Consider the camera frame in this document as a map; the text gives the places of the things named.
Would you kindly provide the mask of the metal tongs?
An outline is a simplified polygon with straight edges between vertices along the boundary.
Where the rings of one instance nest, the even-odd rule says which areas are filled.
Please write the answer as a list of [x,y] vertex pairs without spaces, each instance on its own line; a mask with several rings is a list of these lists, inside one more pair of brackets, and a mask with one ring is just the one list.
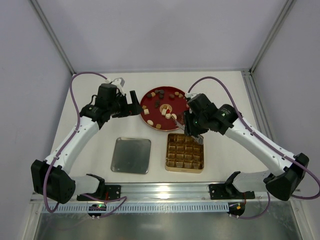
[[[187,132],[186,132],[186,127],[185,127],[185,125],[182,125],[181,123],[179,123],[178,121],[177,121],[177,119],[175,119],[173,116],[171,117],[172,118],[172,120],[173,120],[173,122],[175,123],[175,125],[179,128],[179,129],[181,129],[181,130],[183,130],[183,132],[184,132],[184,134],[187,136]],[[189,135],[197,144],[199,144],[199,145],[203,145],[204,144],[204,138],[203,138],[203,136],[202,135],[196,135],[196,136],[193,136],[193,135]]]

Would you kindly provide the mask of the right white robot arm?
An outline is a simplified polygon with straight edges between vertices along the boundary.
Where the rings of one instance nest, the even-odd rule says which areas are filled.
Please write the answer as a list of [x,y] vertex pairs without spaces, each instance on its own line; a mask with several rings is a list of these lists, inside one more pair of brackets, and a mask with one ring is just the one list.
[[239,192],[267,191],[287,201],[303,180],[309,158],[287,151],[252,127],[236,109],[224,104],[220,108],[203,93],[186,93],[189,109],[183,113],[184,133],[194,138],[208,131],[219,133],[247,149],[266,167],[266,171],[234,172],[226,181]]

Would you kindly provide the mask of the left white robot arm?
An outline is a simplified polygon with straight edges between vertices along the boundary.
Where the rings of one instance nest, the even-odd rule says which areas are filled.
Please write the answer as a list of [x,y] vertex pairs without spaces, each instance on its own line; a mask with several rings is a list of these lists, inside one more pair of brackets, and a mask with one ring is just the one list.
[[33,189],[45,199],[59,204],[67,203],[73,196],[102,199],[105,180],[94,174],[70,177],[70,171],[89,140],[111,118],[140,115],[143,111],[136,92],[129,92],[131,103],[119,86],[102,83],[91,102],[77,109],[77,122],[63,142],[44,160],[35,160],[31,165]]

